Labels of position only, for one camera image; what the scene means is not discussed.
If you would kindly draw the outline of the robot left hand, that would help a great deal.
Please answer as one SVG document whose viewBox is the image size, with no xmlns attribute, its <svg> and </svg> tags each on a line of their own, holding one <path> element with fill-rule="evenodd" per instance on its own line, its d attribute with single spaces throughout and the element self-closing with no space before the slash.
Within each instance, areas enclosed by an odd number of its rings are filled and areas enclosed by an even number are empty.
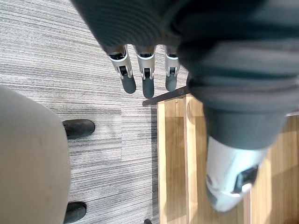
<svg viewBox="0 0 299 224">
<path fill-rule="evenodd" d="M 299 104 L 296 0 L 75 0 L 109 54 L 170 47 L 206 119 L 206 190 L 217 211 L 235 207 Z"/>
</svg>

